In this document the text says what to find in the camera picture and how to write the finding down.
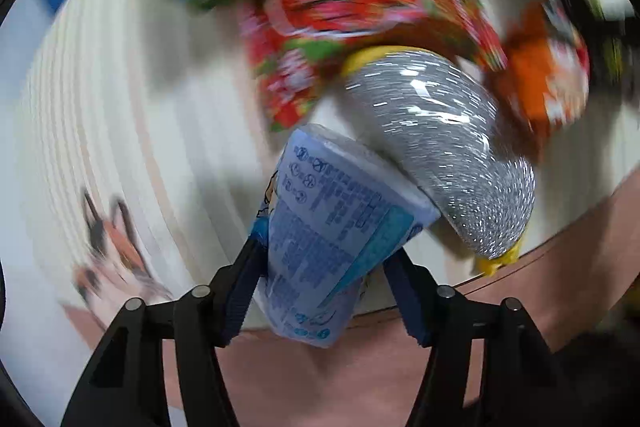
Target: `silver mesh sponge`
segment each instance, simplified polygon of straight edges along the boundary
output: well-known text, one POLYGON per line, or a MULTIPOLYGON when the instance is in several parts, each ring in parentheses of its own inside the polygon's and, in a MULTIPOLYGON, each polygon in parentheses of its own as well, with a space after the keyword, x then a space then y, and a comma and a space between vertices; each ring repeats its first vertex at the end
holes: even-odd
POLYGON ((533 169, 484 87, 446 58, 402 51, 355 71, 346 95, 473 252, 493 259, 514 245, 533 210, 533 169))

